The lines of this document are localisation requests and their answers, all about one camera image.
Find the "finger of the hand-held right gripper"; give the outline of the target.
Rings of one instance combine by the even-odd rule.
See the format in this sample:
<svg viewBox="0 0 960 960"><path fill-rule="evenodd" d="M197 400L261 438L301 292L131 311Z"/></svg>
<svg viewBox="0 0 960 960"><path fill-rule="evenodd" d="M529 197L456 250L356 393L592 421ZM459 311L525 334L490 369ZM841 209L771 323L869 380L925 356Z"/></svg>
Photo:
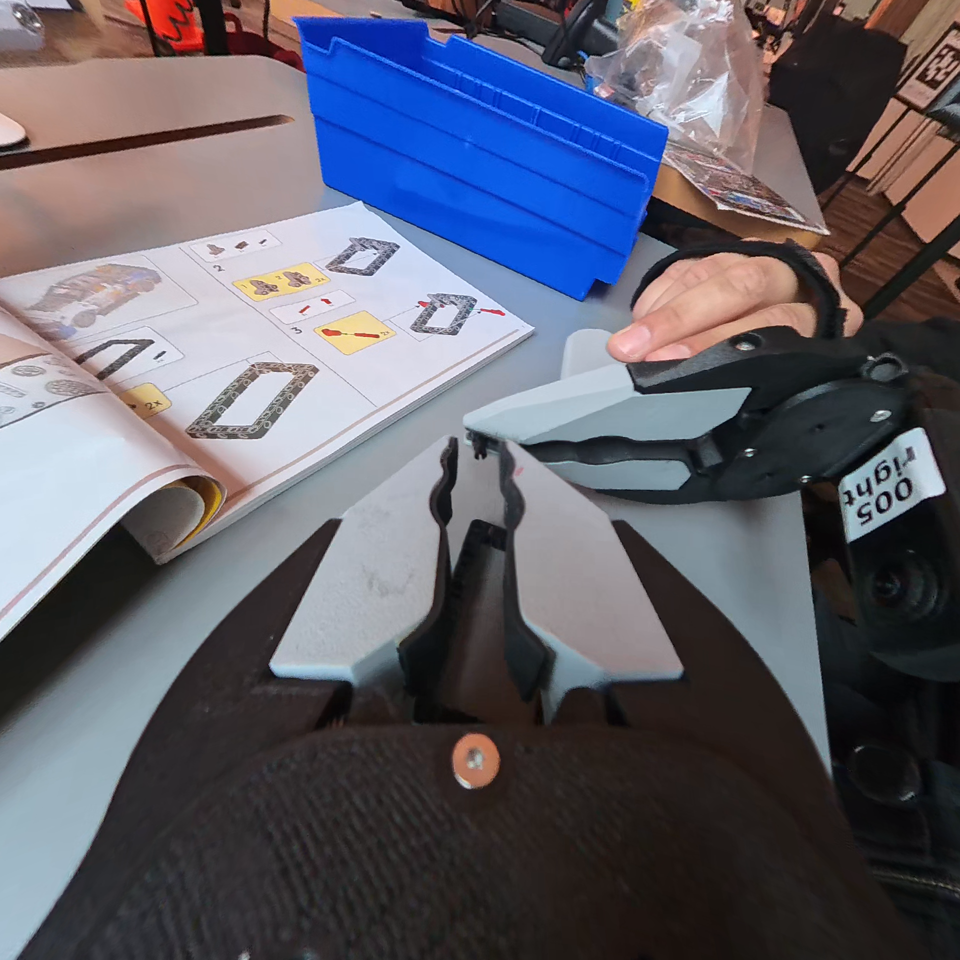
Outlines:
<svg viewBox="0 0 960 960"><path fill-rule="evenodd" d="M625 366L607 365L524 390L467 413L474 435L529 447L596 438L697 439L732 419L749 387L641 393Z"/></svg>
<svg viewBox="0 0 960 960"><path fill-rule="evenodd" d="M621 495L704 495L707 471L691 440L594 437L522 445L570 484Z"/></svg>

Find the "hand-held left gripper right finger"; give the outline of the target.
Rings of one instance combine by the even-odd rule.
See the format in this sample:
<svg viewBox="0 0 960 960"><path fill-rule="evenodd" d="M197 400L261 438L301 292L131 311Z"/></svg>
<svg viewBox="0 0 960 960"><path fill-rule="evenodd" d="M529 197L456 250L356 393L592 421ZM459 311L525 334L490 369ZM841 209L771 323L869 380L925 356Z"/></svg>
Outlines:
<svg viewBox="0 0 960 960"><path fill-rule="evenodd" d="M554 719L571 690L673 682L685 668L613 522L512 441L505 501L505 658L521 699Z"/></svg>

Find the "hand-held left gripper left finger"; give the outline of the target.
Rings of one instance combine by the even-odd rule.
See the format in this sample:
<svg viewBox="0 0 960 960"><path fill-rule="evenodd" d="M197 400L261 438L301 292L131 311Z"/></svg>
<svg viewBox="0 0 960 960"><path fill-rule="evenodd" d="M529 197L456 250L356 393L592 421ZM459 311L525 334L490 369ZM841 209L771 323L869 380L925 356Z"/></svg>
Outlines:
<svg viewBox="0 0 960 960"><path fill-rule="evenodd" d="M458 439L441 437L342 515L270 659L281 679L414 690L450 580Z"/></svg>

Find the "black rectangular lego frame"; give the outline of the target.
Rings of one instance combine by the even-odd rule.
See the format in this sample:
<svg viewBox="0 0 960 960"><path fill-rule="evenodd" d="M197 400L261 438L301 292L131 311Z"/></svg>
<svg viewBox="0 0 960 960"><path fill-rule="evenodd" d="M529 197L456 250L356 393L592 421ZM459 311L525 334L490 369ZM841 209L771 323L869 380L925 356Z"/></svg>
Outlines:
<svg viewBox="0 0 960 960"><path fill-rule="evenodd" d="M488 725L525 716L505 654L505 547L503 528L480 519L469 524L453 569L448 648L437 693L447 714Z"/></svg>

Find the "lego instruction booklet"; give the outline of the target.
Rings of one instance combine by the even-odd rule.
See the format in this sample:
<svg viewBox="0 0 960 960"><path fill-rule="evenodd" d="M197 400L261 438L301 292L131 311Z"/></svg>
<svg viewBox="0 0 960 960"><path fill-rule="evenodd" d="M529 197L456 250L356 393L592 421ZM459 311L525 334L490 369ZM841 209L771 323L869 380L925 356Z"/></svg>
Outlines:
<svg viewBox="0 0 960 960"><path fill-rule="evenodd" d="M534 332L361 202L1 300L2 638L115 525L164 564Z"/></svg>

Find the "person's right hand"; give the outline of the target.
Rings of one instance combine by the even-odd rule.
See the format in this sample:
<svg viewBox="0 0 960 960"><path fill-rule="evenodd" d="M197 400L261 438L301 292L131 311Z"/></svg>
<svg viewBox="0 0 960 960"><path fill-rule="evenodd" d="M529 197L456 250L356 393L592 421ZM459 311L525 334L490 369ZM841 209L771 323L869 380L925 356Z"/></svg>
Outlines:
<svg viewBox="0 0 960 960"><path fill-rule="evenodd" d="M700 354L736 335L784 327L810 337L817 327L795 272L771 257L719 253L668 267L640 294L628 326L606 349L622 363Z"/></svg>

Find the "printed sticker sheet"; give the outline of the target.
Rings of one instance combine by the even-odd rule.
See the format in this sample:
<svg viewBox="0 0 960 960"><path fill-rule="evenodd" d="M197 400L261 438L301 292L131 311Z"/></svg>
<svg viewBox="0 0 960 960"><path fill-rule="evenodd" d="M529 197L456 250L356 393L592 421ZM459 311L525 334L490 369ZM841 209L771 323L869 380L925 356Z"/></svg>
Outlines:
<svg viewBox="0 0 960 960"><path fill-rule="evenodd" d="M725 157L668 140L656 187L674 194L692 191L722 214L733 214L776 225L780 229L829 236L822 216L810 218L760 179L747 174Z"/></svg>

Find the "blue plastic bin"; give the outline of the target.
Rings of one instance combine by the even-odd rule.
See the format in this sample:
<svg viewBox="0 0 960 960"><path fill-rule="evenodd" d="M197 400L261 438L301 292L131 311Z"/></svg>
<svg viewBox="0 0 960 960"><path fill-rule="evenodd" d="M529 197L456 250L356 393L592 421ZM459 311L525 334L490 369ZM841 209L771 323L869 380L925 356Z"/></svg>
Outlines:
<svg viewBox="0 0 960 960"><path fill-rule="evenodd" d="M666 126L421 21L294 24L327 187L575 301L618 283Z"/></svg>

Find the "black chair back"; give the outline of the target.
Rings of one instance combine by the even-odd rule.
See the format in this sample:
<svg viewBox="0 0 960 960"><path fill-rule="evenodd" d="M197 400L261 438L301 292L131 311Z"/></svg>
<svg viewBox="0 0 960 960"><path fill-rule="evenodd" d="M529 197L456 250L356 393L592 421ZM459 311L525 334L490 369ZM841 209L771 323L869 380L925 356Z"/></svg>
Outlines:
<svg viewBox="0 0 960 960"><path fill-rule="evenodd" d="M788 114L815 194L858 155L896 92L906 52L898 38L830 14L773 63L768 100Z"/></svg>

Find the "clear plastic bag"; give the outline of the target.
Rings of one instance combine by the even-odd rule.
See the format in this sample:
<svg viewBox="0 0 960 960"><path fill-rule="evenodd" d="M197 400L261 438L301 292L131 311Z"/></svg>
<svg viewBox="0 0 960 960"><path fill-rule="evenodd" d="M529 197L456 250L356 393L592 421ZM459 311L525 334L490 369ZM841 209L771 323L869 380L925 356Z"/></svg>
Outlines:
<svg viewBox="0 0 960 960"><path fill-rule="evenodd" d="M592 92L752 174L764 75L743 2L633 2L616 27L616 48L585 62Z"/></svg>

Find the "black white marker sign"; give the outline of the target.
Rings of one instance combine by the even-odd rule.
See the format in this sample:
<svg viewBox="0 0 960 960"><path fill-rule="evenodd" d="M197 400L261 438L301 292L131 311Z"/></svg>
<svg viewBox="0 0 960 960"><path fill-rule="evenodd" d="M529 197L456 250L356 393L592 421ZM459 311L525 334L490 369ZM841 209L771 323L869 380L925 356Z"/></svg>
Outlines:
<svg viewBox="0 0 960 960"><path fill-rule="evenodd" d="M953 23L911 67L894 93L907 109L924 113L943 94L959 72L959 22Z"/></svg>

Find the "orange plastic object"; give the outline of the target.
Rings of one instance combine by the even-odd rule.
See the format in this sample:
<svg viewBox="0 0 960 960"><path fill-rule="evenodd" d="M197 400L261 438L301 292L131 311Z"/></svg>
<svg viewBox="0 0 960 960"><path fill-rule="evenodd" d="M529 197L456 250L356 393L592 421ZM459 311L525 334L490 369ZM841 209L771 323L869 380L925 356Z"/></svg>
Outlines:
<svg viewBox="0 0 960 960"><path fill-rule="evenodd" d="M193 55L205 52L201 18L191 1L124 1L124 7L144 26L147 15L164 55Z"/></svg>

